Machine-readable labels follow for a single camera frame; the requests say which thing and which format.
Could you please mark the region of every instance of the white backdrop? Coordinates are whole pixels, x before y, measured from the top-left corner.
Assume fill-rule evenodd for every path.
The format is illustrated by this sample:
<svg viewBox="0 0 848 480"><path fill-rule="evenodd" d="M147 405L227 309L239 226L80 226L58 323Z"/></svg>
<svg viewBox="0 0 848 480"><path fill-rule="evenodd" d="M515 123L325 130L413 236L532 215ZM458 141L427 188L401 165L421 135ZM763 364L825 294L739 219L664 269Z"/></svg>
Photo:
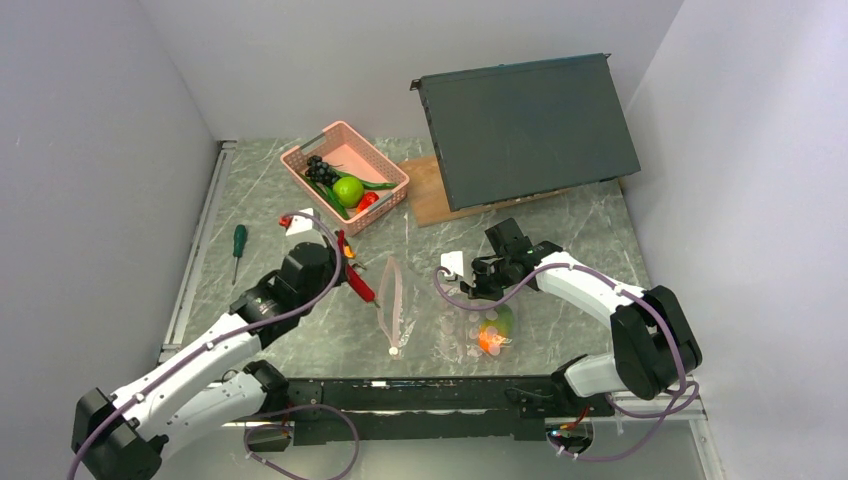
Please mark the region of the white backdrop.
<svg viewBox="0 0 848 480"><path fill-rule="evenodd" d="M622 105L682 0L141 0L218 139L428 136L411 80L612 53Z"/></svg>
<svg viewBox="0 0 848 480"><path fill-rule="evenodd" d="M731 479L848 478L848 5L686 0L627 112Z"/></svg>
<svg viewBox="0 0 848 480"><path fill-rule="evenodd" d="M216 156L135 0L0 2L0 478L155 364Z"/></svg>

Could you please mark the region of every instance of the wooden cutting board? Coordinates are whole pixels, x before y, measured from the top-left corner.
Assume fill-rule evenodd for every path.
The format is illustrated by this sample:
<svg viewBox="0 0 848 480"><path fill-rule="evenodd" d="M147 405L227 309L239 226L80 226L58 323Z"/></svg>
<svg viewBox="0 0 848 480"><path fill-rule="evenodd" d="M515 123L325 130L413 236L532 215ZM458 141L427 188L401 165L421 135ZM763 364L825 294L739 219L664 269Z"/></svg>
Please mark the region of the wooden cutting board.
<svg viewBox="0 0 848 480"><path fill-rule="evenodd" d="M398 167L409 175L409 189L406 193L415 221L419 227L456 220L475 213L488 212L499 208L509 207L518 203L526 203L540 198L559 195L568 189L540 193L529 197L505 200L490 205L469 207L451 212L448 206L448 196L442 183L442 173L439 171L438 160L435 156L414 158L398 163Z"/></svg>

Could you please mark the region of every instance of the screwdriver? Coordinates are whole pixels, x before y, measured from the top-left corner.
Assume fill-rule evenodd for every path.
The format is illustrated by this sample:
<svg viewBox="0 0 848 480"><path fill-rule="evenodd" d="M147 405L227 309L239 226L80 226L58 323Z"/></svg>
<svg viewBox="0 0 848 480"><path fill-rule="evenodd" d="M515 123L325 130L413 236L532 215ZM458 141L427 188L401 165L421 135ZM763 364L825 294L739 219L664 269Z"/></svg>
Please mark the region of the screwdriver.
<svg viewBox="0 0 848 480"><path fill-rule="evenodd" d="M236 225L236 231L233 233L233 258L236 259L236 266L233 270L233 285L236 284L238 277L238 261L244 254L244 244L247 243L247 227L242 224Z"/></svg>

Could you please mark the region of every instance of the green fruit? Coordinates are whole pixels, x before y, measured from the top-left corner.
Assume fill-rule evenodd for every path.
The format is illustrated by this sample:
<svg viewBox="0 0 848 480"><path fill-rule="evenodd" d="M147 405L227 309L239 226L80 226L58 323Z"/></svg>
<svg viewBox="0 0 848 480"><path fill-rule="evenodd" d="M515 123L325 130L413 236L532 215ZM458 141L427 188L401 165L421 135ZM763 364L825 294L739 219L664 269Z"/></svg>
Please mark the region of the green fruit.
<svg viewBox="0 0 848 480"><path fill-rule="evenodd" d="M353 208L359 205L365 187L356 177L342 177L333 184L333 192L339 197L339 202L345 208Z"/></svg>
<svg viewBox="0 0 848 480"><path fill-rule="evenodd" d="M493 319L489 319L488 315L486 316L486 320L480 325L480 330L485 331L487 327L495 327L498 334L509 338L512 335L512 327L515 324L515 316L512 314L512 309L507 305L501 305L495 307L495 313L496 315Z"/></svg>

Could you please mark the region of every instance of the plastic basket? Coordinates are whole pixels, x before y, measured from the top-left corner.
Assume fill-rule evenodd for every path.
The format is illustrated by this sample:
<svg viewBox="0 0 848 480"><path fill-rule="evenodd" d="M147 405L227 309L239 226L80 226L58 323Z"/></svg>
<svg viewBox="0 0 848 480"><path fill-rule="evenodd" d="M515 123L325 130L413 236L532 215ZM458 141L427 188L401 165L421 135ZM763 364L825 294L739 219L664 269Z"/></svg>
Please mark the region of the plastic basket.
<svg viewBox="0 0 848 480"><path fill-rule="evenodd" d="M391 182L398 185L392 190L375 191L374 193L380 198L360 213L356 213L356 209L349 208L347 213L350 219L345 220L300 178L299 174L306 171L306 160L312 155L320 155L325 162L337 166L338 170L356 175L362 180L373 183ZM333 123L317 137L285 152L280 160L289 170L294 181L321 205L349 236L361 232L371 222L406 198L409 184L406 173L345 122Z"/></svg>

